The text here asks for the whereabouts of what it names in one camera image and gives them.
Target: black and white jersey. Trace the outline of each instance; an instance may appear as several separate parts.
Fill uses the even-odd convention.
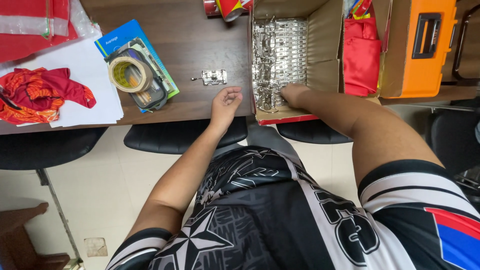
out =
[[[358,196],[362,208],[282,153],[236,149],[211,162],[180,233],[134,234],[107,270],[480,270],[480,215],[442,167],[390,162]]]

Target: packing tape roll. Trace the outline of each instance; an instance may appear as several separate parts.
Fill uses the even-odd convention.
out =
[[[108,66],[110,81],[120,90],[128,93],[137,93],[152,86],[153,74],[150,67],[144,62],[132,57],[117,57]]]

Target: tiled floor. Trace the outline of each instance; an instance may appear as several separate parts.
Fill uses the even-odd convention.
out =
[[[153,185],[179,158],[178,155],[146,153],[125,147],[123,138],[129,128],[111,127],[86,156],[47,169],[88,270],[105,268],[130,230]],[[353,175],[352,143],[291,143],[308,173],[320,186],[359,204]],[[33,207],[41,201],[50,204],[47,213],[27,224],[37,252],[67,252],[73,257],[48,187],[40,186],[34,171],[0,171],[0,210]],[[105,239],[108,257],[87,257],[84,239],[91,237]]]

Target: person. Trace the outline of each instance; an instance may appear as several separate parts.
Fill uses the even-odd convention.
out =
[[[353,139],[359,208],[319,187],[273,127],[251,124],[249,146],[216,151],[240,90],[213,99],[210,125],[154,186],[107,270],[480,269],[479,213],[394,113],[304,85],[282,90]]]

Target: orange toolbox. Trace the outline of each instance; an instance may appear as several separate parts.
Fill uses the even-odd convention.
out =
[[[409,0],[393,0],[390,36],[400,29],[401,22],[406,17],[399,16],[401,10],[396,11],[395,2],[409,2]],[[454,33],[456,0],[411,0],[409,25],[407,27],[407,51],[405,54],[403,83],[391,83],[398,75],[401,65],[392,65],[389,59],[395,57],[398,50],[390,51],[391,47],[398,47],[397,40],[388,41],[388,51],[385,53],[384,76],[381,83],[380,96],[383,98],[420,98],[434,97],[440,90],[442,81],[442,67],[445,65],[447,53],[451,51],[451,42]]]

